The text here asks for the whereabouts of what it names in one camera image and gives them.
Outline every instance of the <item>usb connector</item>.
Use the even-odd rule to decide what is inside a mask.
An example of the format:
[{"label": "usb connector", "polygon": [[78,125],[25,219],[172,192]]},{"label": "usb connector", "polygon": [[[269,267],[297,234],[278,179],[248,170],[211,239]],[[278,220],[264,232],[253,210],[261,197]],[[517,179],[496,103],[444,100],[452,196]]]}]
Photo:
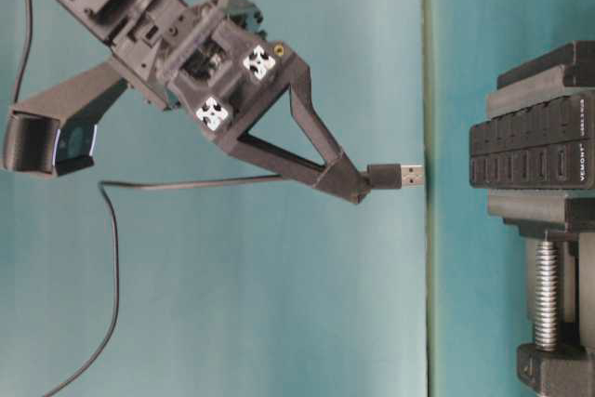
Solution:
[{"label": "usb connector", "polygon": [[425,181],[424,166],[401,165],[401,186],[419,186]]},{"label": "usb connector", "polygon": [[364,173],[372,190],[400,190],[424,184],[422,165],[369,165]]}]

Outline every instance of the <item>cable wire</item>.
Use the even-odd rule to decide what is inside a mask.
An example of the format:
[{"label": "cable wire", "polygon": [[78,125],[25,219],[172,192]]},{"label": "cable wire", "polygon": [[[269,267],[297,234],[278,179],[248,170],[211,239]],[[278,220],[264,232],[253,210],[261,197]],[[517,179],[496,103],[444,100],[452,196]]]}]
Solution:
[{"label": "cable wire", "polygon": [[100,342],[89,359],[83,363],[70,377],[61,382],[51,391],[43,395],[43,397],[52,397],[58,392],[73,383],[76,379],[84,374],[84,372],[99,358],[105,347],[112,339],[113,332],[118,322],[118,315],[120,314],[120,240],[118,234],[118,221],[113,207],[112,199],[107,193],[107,188],[119,188],[126,190],[137,191],[174,191],[174,190],[192,190],[199,188],[217,188],[223,186],[239,186],[254,183],[265,183],[274,181],[284,181],[281,176],[258,176],[258,177],[242,177],[236,179],[217,179],[217,180],[198,180],[177,183],[130,183],[125,181],[111,181],[103,180],[98,184],[101,198],[107,206],[110,220],[112,223],[112,255],[113,255],[113,307],[112,319],[108,327],[105,337]]},{"label": "cable wire", "polygon": [[20,87],[22,79],[25,75],[27,62],[29,61],[29,54],[31,53],[31,45],[33,43],[33,1],[25,0],[25,42],[20,56],[19,68],[17,71],[17,79],[12,91],[12,103],[16,104],[19,101]]}]

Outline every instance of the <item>metal threaded rod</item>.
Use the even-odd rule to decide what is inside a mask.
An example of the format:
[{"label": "metal threaded rod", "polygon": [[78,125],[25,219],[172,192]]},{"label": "metal threaded rod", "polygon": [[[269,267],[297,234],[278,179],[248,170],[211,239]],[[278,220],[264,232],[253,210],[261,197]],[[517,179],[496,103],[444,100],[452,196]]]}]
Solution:
[{"label": "metal threaded rod", "polygon": [[558,347],[558,275],[558,249],[553,242],[539,242],[535,252],[535,346],[546,352]]}]

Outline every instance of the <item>blue-green wall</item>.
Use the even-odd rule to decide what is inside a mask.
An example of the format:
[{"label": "blue-green wall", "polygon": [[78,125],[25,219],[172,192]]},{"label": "blue-green wall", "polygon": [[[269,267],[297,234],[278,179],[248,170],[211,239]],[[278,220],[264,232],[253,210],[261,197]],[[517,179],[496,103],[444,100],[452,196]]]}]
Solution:
[{"label": "blue-green wall", "polygon": [[[357,165],[423,161],[421,0],[257,1],[271,38],[311,63],[318,111]],[[0,2],[4,113],[23,9]],[[107,56],[53,0],[34,3],[24,96]],[[262,131],[287,140],[284,125]],[[54,181],[0,173],[0,395],[40,395],[103,336],[111,239],[98,179],[258,172],[135,92],[102,121],[96,161]],[[120,325],[64,396],[425,395],[423,189],[359,207],[297,184],[113,199]]]},{"label": "blue-green wall", "polygon": [[575,39],[595,39],[595,0],[427,0],[431,368],[437,397],[529,396],[515,350],[531,340],[524,251],[488,218],[468,181],[468,132],[509,68]]}]

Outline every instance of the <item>white sticker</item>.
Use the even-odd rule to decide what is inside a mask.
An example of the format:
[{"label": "white sticker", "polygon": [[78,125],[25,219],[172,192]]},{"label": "white sticker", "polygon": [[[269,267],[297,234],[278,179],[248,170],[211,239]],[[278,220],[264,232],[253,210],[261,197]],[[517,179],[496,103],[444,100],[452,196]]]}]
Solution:
[{"label": "white sticker", "polygon": [[221,126],[230,113],[221,106],[216,99],[210,97],[206,103],[198,111],[196,116],[199,120],[206,124],[206,126],[215,132]]},{"label": "white sticker", "polygon": [[257,46],[244,60],[244,66],[261,81],[277,62],[262,46]]}]

